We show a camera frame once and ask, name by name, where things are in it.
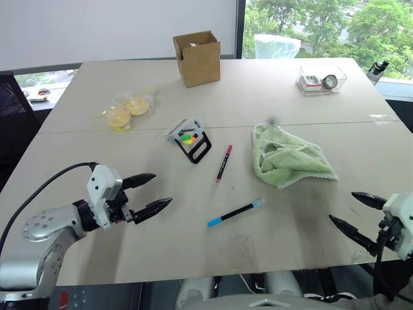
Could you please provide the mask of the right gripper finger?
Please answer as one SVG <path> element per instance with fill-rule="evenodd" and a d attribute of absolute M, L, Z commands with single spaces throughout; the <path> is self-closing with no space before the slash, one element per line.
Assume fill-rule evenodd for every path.
<path fill-rule="evenodd" d="M 349 224 L 345 220 L 339 219 L 331 214 L 328 215 L 332 223 L 349 239 L 362 246 L 371 256 L 376 256 L 378 253 L 377 243 L 370 238 L 362 235 L 356 227 Z"/>
<path fill-rule="evenodd" d="M 382 210 L 387 200 L 367 192 L 351 192 L 351 195 L 364 205 L 373 209 Z"/>

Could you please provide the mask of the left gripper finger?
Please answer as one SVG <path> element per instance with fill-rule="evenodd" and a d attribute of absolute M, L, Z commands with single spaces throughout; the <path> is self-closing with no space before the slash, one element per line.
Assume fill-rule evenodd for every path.
<path fill-rule="evenodd" d="M 148 183 L 155 177 L 156 175 L 152 173 L 142 173 L 138 175 L 133 175 L 133 176 L 123 179 L 121 188 L 123 190 L 134 189 L 136 187 L 140 187 Z"/>
<path fill-rule="evenodd" d="M 130 210 L 132 221 L 137 225 L 150 219 L 151 217 L 160 213 L 165 207 L 167 207 L 172 200 L 173 198 L 162 198 L 149 203 L 140 211 L 135 212 L 133 210 Z"/>

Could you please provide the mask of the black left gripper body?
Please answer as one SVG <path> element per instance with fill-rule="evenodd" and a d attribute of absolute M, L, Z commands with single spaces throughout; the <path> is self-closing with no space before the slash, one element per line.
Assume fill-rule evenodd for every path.
<path fill-rule="evenodd" d="M 128 197 L 123 189 L 120 189 L 115 198 L 108 200 L 110 223 L 134 221 L 134 211 L 127 207 Z"/>

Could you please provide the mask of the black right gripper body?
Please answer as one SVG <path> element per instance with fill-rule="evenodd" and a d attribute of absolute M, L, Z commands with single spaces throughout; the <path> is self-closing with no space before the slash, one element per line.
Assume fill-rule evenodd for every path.
<path fill-rule="evenodd" d="M 385 215 L 379 222 L 379 234 L 376 240 L 376 254 L 383 254 L 384 248 L 395 253 L 398 251 L 399 239 L 403 225 L 401 220 L 395 216 Z"/>

